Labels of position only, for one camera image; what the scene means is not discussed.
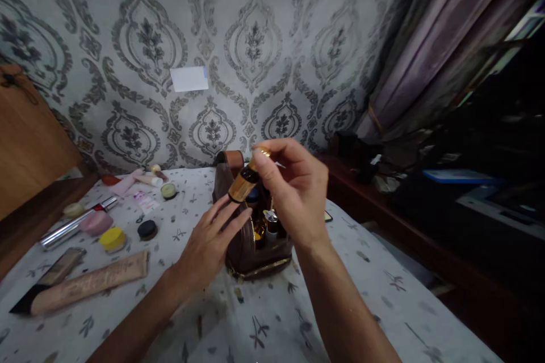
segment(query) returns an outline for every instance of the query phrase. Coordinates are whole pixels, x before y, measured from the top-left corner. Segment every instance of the purple curtain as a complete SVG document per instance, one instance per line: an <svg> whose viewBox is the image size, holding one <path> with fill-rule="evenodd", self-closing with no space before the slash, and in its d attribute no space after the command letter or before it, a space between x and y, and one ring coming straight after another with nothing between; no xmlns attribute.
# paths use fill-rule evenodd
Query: purple curtain
<svg viewBox="0 0 545 363"><path fill-rule="evenodd" d="M369 142L399 136L411 128L399 121L408 110L426 115L430 101L444 103L445 95L453 96L452 79L480 46L502 38L520 3L524 0L414 0L370 96L370 109L357 125L358 136Z"/></svg>

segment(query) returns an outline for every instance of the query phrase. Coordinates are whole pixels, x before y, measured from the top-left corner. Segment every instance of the patterned wall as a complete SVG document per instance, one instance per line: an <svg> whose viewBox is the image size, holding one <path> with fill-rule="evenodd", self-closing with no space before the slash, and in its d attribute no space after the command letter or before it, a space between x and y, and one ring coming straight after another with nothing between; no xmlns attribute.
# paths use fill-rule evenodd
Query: patterned wall
<svg viewBox="0 0 545 363"><path fill-rule="evenodd" d="M0 0L0 53L24 67L87 162L205 166L359 117L406 0ZM169 68L211 89L176 93Z"/></svg>

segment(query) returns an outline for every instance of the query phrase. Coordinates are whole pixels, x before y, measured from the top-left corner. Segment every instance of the brown cosmetic bag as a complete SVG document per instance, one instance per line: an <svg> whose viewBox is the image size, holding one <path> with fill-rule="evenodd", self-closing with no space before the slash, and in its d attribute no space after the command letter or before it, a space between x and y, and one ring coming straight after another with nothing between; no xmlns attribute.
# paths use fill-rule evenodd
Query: brown cosmetic bag
<svg viewBox="0 0 545 363"><path fill-rule="evenodd" d="M244 166L244 158L238 150L229 150L218 153L216 161L216 180L212 194L214 202L227 194L238 172ZM260 189L258 205L253 214L262 214L263 210L270 209L271 198L263 188L261 181L257 184ZM230 221L243 212L248 205L242 203L234 212ZM244 224L235 235L227 248L225 263L230 273L243 280L254 280L280 272L291 261L293 242L283 229L280 229L278 239L266 243L261 249L256 249L254 236L254 216Z"/></svg>

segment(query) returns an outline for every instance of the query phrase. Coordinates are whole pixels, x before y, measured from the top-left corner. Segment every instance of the left hand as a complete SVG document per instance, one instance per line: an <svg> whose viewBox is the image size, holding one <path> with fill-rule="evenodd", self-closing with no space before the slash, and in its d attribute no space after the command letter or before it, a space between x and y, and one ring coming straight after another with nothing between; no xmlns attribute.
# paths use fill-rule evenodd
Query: left hand
<svg viewBox="0 0 545 363"><path fill-rule="evenodd" d="M216 277L225 264L227 245L250 218L251 208L248 208L220 231L239 206L230 202L224 207L228 201L229 196L223 196L203 214L182 256L172 266L175 279L191 293L205 288Z"/></svg>

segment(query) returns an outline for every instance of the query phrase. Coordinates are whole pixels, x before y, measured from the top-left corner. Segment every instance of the bag handle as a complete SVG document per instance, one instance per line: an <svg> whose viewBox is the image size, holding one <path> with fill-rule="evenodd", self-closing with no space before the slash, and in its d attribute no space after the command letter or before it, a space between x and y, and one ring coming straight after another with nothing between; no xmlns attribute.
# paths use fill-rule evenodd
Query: bag handle
<svg viewBox="0 0 545 363"><path fill-rule="evenodd" d="M231 169L233 178L238 175L238 172L244 167L244 156L240 150L224 150L217 154L214 166L219 163L227 163L227 166Z"/></svg>

